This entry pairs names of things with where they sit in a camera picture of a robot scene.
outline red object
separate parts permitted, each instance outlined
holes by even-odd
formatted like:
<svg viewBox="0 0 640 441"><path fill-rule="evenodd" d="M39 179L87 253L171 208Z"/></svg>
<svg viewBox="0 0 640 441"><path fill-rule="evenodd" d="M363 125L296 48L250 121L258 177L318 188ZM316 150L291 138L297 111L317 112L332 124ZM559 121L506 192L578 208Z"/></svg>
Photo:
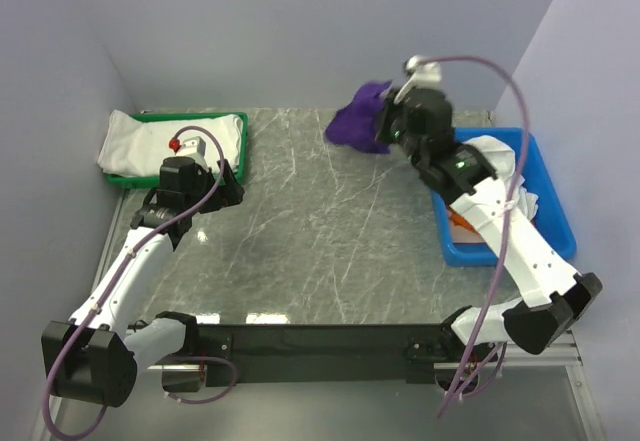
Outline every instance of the red object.
<svg viewBox="0 0 640 441"><path fill-rule="evenodd" d="M178 152L180 146L182 146L182 144L180 144L180 140L178 138L171 138L169 140L169 148L173 149L174 153Z"/></svg>
<svg viewBox="0 0 640 441"><path fill-rule="evenodd" d="M471 225L471 223L469 223L469 221L467 221L462 216L460 216L458 213L456 213L453 209L451 209L450 206L447 206L447 210L449 210L449 213L451 214L450 217L451 217L451 221L453 222L454 226L462 226L467 231L471 231L472 233L476 232L476 230L473 229L473 226Z"/></svg>

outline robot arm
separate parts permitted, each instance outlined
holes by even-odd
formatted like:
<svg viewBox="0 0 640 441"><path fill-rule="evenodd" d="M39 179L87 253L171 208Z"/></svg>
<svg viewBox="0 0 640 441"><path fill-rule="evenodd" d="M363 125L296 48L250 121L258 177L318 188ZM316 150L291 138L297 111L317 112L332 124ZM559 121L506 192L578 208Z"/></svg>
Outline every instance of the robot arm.
<svg viewBox="0 0 640 441"><path fill-rule="evenodd" d="M491 250L500 252L505 209L511 210L505 268L522 298L495 305L476 344L513 341L541 353L568 329L602 290L558 256L519 208L508 206L504 183L476 148L455 139L451 104L438 89L440 68L416 56L405 64L407 83L391 89L377 120L378 139L398 144L422 181L464 217ZM467 344L480 309L469 308L451 325Z"/></svg>
<svg viewBox="0 0 640 441"><path fill-rule="evenodd" d="M145 197L143 206L131 221L124 247L90 297L68 322L51 322L42 335L47 374L63 346L96 306L122 260L154 228L179 217L210 192L215 179L204 160L201 138L188 139L166 158L160 168L160 184ZM244 189L238 184L227 162L220 173L224 185L202 205L199 213L210 213L240 204ZM126 336L142 297L191 228L191 217L183 217L163 230L140 249L129 262L111 294L97 312L69 354L53 383L52 394L107 406L120 406L129 396L137 373L162 358L180 352L194 352L198 327L194 316L165 312L145 329Z"/></svg>

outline purple cloth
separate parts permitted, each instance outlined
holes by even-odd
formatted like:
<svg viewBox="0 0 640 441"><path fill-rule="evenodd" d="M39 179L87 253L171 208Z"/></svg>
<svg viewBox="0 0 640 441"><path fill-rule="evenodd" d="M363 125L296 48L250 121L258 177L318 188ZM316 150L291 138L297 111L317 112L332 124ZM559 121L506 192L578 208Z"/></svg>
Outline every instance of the purple cloth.
<svg viewBox="0 0 640 441"><path fill-rule="evenodd" d="M389 154L389 145L376 141L376 115L384 108L380 94L391 86L385 83L369 82L353 97L353 101L336 113L324 134L333 144L346 144L370 154Z"/></svg>

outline green tray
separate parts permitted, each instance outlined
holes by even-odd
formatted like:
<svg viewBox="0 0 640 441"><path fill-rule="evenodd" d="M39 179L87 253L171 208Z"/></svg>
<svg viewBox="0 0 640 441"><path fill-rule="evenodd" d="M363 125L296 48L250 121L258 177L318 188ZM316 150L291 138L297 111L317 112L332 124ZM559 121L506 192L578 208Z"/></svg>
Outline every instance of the green tray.
<svg viewBox="0 0 640 441"><path fill-rule="evenodd" d="M160 123L162 121L177 121L183 119L207 119L207 118L219 118L221 116L227 116L228 114L235 114L242 119L242 134L240 138L240 162L236 169L236 178L238 182L242 182L244 178L245 158L247 151L247 137L249 133L249 119L247 113L230 112L230 113L145 113L145 114L130 114L133 119L142 123ZM117 184L124 189L149 189L155 188L160 182L160 176L144 176L144 177L124 177L117 174L107 174L107 181Z"/></svg>

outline white towel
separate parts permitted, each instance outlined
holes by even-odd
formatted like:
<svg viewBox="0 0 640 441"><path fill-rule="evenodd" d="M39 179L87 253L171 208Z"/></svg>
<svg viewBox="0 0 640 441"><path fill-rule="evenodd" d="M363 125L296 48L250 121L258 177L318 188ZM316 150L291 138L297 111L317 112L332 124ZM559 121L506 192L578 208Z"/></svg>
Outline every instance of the white towel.
<svg viewBox="0 0 640 441"><path fill-rule="evenodd" d="M485 155L489 162L496 168L498 178L501 179L505 187L509 189L509 185L516 171L516 155L513 149L499 139L487 135L471 138L465 141L465 143L476 147ZM528 192L523 186L523 183L524 178L520 176L517 184L518 188L513 193L513 199L527 219L531 220L538 212L538 195ZM472 233L462 226L455 226L451 220L449 220L449 227L451 228L453 241L456 243L484 242L478 234Z"/></svg>
<svg viewBox="0 0 640 441"><path fill-rule="evenodd" d="M184 126L199 126L213 134L224 157L235 170L240 161L242 119L236 115L220 118L189 119L141 123L131 116L114 111L109 118L109 131L98 157L105 173L126 177L157 176L162 161L172 156L169 140ZM197 131L185 132L181 139L201 135L206 143L205 160L213 172L218 172L218 150L210 139Z"/></svg>

